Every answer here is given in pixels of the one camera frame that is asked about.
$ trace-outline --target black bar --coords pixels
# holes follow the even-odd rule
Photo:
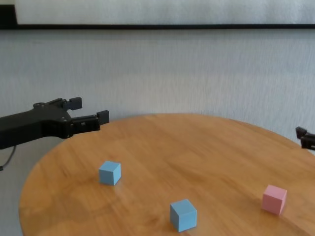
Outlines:
[[[315,29],[315,24],[222,24],[222,25],[19,25],[15,6],[0,5],[0,30],[233,30]]]

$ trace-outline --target wooden table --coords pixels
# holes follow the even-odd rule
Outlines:
[[[115,186],[98,182],[108,160],[122,165]],[[281,216],[260,209],[268,184],[288,190]],[[230,119],[128,118],[44,156],[25,182],[19,214],[25,236],[168,236],[179,234],[170,204],[186,198],[197,227],[182,235],[315,235],[315,157]]]

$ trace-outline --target wooden block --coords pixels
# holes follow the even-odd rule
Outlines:
[[[115,185],[122,176],[120,163],[106,161],[98,170],[99,181],[104,184]]]
[[[178,232],[189,230],[197,225],[197,210],[184,199],[171,204],[170,219]]]
[[[262,197],[261,208],[270,213],[280,215],[285,205],[286,194],[287,191],[285,189],[268,185]]]

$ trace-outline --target cable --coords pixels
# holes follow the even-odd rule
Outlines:
[[[7,167],[7,165],[10,163],[10,161],[11,161],[11,159],[15,153],[15,149],[16,149],[16,146],[13,147],[13,150],[12,150],[8,160],[5,162],[5,164],[3,166],[0,166],[0,171],[3,171]]]

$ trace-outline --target textured wall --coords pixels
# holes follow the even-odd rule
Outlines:
[[[15,0],[0,0],[0,5],[2,4],[14,4]]]
[[[296,141],[297,125],[315,132],[314,38],[313,30],[1,31],[0,116],[81,96],[76,116],[210,114]],[[58,141],[19,147],[0,173],[3,235],[20,234],[20,188]]]
[[[314,24],[313,0],[16,0],[20,24]]]

